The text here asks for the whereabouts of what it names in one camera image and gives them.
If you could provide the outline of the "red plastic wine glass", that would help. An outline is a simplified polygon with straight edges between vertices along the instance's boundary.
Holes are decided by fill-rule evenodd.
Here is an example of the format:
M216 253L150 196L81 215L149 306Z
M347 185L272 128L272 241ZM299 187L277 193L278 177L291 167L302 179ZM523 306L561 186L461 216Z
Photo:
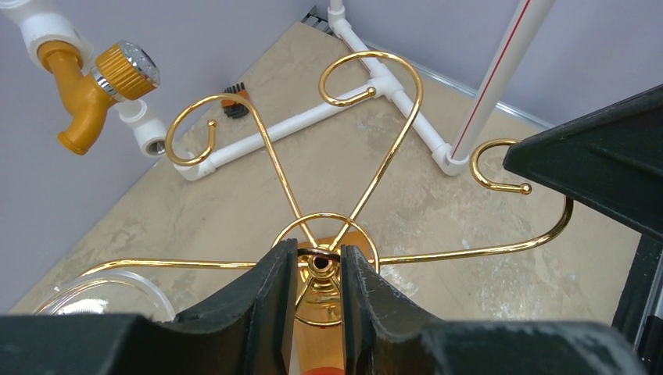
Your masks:
M333 366L322 366L313 369L303 371L301 375L344 375L345 372L343 369L339 369Z

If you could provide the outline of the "gold rack with wooden base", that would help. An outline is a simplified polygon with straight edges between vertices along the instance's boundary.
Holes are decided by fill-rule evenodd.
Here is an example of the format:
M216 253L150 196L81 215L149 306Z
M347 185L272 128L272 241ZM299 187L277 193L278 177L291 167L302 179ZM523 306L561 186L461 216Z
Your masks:
M478 268L486 259L526 260L568 225L573 201L544 210L542 234L520 201L527 183L492 182L471 157L470 177L448 177L414 140L424 83L388 52L355 52L322 73L330 119L292 136L260 127L258 148L160 197L161 255L124 256L85 271L190 270L246 273L279 241L299 256L295 332L300 349L340 338L338 254L356 246L393 287L442 318L479 318Z

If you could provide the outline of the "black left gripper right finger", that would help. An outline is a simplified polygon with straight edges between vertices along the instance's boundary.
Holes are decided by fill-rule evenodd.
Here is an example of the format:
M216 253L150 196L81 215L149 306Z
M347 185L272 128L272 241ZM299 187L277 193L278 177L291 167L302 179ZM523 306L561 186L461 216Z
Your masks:
M360 249L340 256L348 374L643 374L619 332L589 321L449 321L394 288Z

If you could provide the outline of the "clear tall flute glass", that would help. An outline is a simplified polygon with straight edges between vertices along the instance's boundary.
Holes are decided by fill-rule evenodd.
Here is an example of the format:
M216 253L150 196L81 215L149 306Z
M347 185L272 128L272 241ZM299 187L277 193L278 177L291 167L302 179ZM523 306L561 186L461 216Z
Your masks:
M176 312L166 295L149 279L127 270L103 270L77 277L56 288L36 315L137 313L167 322Z

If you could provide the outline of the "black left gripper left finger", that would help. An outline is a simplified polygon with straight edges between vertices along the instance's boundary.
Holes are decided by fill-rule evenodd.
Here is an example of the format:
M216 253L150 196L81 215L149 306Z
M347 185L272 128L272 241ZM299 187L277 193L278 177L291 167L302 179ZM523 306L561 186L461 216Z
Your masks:
M4 316L4 374L286 374L298 243L278 242L251 270L170 322L138 314Z

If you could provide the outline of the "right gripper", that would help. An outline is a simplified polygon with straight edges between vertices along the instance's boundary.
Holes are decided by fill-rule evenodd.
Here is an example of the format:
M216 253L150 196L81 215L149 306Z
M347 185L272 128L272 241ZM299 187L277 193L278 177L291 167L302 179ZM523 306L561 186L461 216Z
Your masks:
M503 167L645 234L611 325L661 374L662 87L527 137Z

